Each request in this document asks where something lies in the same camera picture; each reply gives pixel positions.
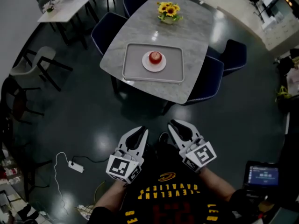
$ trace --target power strip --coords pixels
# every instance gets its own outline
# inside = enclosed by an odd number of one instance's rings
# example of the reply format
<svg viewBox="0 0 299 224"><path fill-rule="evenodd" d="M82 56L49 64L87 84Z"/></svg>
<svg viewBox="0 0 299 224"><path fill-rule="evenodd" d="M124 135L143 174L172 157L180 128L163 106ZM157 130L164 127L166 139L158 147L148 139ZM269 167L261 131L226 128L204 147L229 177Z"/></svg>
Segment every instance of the power strip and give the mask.
<svg viewBox="0 0 299 224"><path fill-rule="evenodd" d="M80 173L83 173L84 171L84 167L75 163L75 162L72 162L72 161L69 161L69 167L80 172Z"/></svg>

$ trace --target sunflower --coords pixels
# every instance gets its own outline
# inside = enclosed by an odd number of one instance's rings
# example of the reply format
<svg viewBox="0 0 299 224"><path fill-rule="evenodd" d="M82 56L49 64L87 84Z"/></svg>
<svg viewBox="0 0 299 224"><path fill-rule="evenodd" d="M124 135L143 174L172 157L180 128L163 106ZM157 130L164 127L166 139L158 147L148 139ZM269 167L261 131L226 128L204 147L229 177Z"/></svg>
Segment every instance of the sunflower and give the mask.
<svg viewBox="0 0 299 224"><path fill-rule="evenodd" d="M177 11L179 11L179 10L181 10L181 8L179 7L179 5L178 4L174 4L174 5L172 5Z"/></svg>
<svg viewBox="0 0 299 224"><path fill-rule="evenodd" d="M164 2L161 2L161 5L159 6L158 11L160 13L164 13L164 12L166 12L166 8L167 8L166 4Z"/></svg>
<svg viewBox="0 0 299 224"><path fill-rule="evenodd" d="M177 14L177 11L174 6L169 6L166 8L166 16L173 17Z"/></svg>

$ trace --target white cable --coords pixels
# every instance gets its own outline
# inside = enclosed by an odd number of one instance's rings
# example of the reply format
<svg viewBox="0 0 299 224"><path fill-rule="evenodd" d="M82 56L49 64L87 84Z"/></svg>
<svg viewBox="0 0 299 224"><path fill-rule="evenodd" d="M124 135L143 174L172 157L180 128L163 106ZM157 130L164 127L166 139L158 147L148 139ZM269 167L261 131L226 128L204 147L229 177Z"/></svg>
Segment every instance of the white cable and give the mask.
<svg viewBox="0 0 299 224"><path fill-rule="evenodd" d="M54 170L55 170L55 176L54 176L54 179L55 179L55 181L56 181L56 183L57 183L57 186L58 186L58 191L59 191L59 194L60 194L60 196L61 196L61 201L64 203L64 210L65 210L66 213L67 213L67 215L66 215L66 217L67 217L67 216L69 215L69 213L68 213L67 209L65 209L65 202L64 202L64 200L63 200L63 198L62 198L62 194L61 194L61 191L60 191L60 189L59 189L59 183L58 183L58 181L57 181L57 179L56 179L56 175L57 175L57 172L56 172L57 156L60 155L60 154L64 154L64 155L65 155L66 162L67 162L67 164L69 164L69 162L68 162L68 160L67 160L67 157L66 157L66 154L65 154L64 152L60 152L60 153L58 153L58 154L56 155L56 164L54 165Z"/></svg>

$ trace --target flower vase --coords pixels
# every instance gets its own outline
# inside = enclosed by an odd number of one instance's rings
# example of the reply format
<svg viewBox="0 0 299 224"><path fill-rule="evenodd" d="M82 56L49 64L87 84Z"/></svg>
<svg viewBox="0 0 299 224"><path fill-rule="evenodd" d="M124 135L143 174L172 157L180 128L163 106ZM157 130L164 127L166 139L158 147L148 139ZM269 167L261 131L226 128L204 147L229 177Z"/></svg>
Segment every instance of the flower vase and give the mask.
<svg viewBox="0 0 299 224"><path fill-rule="evenodd" d="M164 17L161 21L167 24L173 24L175 22L172 17Z"/></svg>
<svg viewBox="0 0 299 224"><path fill-rule="evenodd" d="M57 14L57 12L58 12L58 9L55 8L55 9L52 9L50 12L47 11L47 14L49 17L53 17Z"/></svg>

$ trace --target marble table top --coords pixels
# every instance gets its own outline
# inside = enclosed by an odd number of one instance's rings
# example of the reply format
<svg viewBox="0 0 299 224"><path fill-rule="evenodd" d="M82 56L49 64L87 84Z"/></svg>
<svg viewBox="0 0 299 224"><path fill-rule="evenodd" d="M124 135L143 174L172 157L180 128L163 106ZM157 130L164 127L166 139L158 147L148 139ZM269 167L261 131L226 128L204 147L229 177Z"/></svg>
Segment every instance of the marble table top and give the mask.
<svg viewBox="0 0 299 224"><path fill-rule="evenodd" d="M178 3L183 20L168 25L158 19L157 2ZM184 104L204 62L212 29L212 14L190 0L148 0L125 23L103 56L100 67L117 79L148 94ZM183 50L185 80L180 84L128 81L122 76L129 42L180 47Z"/></svg>

